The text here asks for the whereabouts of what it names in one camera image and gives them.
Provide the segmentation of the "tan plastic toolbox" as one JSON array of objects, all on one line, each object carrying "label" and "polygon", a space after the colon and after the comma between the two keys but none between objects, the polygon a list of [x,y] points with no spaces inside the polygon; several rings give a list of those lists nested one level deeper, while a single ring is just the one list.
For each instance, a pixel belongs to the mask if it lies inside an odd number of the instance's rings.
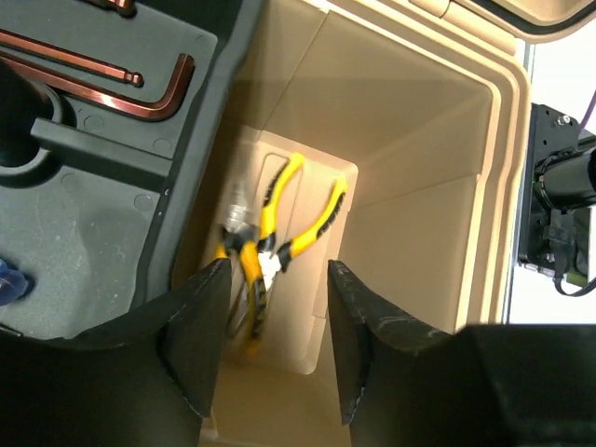
[{"label": "tan plastic toolbox", "polygon": [[[530,120],[516,42],[592,21],[591,1],[269,1],[233,83],[173,282],[206,265],[236,176],[259,207],[294,152],[345,176],[331,229],[279,276],[257,355],[226,343],[203,446],[347,446],[327,265],[432,327],[502,318]],[[308,180],[311,186],[314,181]]]}]

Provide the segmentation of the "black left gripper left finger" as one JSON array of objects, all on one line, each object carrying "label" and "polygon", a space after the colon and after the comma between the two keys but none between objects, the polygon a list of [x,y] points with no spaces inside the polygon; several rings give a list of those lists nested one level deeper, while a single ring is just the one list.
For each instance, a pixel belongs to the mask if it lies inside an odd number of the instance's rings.
[{"label": "black left gripper left finger", "polygon": [[195,446],[210,414],[231,291],[218,260],[71,339],[1,333],[5,446]]}]

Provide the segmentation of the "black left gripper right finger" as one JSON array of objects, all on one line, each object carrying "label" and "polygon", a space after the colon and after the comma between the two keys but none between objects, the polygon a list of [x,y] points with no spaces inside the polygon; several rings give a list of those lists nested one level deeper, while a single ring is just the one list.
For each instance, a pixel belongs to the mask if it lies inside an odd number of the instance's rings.
[{"label": "black left gripper right finger", "polygon": [[355,446],[591,446],[591,325],[469,325],[449,334],[328,266],[342,422]]}]

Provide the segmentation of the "yellow black needle-nose pliers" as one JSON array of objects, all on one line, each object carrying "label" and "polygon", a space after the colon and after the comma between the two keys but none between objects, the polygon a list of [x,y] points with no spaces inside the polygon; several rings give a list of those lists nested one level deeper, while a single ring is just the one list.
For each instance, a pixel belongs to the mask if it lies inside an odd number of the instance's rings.
[{"label": "yellow black needle-nose pliers", "polygon": [[[348,193],[343,175],[314,181],[309,163],[293,153],[267,186],[261,207],[257,251],[263,273],[274,277],[330,230]],[[308,186],[306,181],[314,181]]]}]

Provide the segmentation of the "black toolbox tray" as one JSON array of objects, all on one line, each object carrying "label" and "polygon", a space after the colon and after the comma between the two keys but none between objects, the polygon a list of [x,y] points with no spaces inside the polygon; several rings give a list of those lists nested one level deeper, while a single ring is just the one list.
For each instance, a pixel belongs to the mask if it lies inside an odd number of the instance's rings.
[{"label": "black toolbox tray", "polygon": [[1,258],[29,289],[1,329],[72,338],[167,293],[261,1],[138,1],[130,17],[84,1],[5,1],[1,28],[125,67],[141,88],[10,47],[1,52],[144,102],[181,53],[195,61],[179,110],[141,121],[32,81],[1,61]]}]

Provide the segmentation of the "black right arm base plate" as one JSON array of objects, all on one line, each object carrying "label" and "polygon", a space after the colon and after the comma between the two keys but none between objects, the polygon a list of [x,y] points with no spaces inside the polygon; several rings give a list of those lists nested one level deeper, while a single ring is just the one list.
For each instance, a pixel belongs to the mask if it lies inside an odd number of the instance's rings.
[{"label": "black right arm base plate", "polygon": [[557,263],[577,286],[589,282],[595,213],[595,135],[544,104],[531,108],[518,262],[549,276]]}]

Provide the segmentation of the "dark brown hex key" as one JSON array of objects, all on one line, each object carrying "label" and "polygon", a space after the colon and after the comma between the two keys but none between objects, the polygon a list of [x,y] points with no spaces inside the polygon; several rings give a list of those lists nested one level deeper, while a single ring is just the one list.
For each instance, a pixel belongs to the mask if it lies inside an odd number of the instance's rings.
[{"label": "dark brown hex key", "polygon": [[71,66],[91,74],[112,79],[116,82],[129,84],[135,88],[141,88],[144,85],[143,76],[138,72],[132,72],[125,67],[94,59],[10,31],[1,31],[1,46],[10,47],[48,61],[55,61],[62,65]]}]

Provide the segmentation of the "blue red handled screwdriver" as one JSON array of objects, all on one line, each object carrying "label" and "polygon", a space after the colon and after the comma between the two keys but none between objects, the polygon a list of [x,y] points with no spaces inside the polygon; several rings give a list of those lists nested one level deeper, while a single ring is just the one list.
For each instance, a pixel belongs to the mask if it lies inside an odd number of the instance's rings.
[{"label": "blue red handled screwdriver", "polygon": [[0,261],[0,305],[10,305],[19,300],[28,289],[28,280],[20,270]]}]

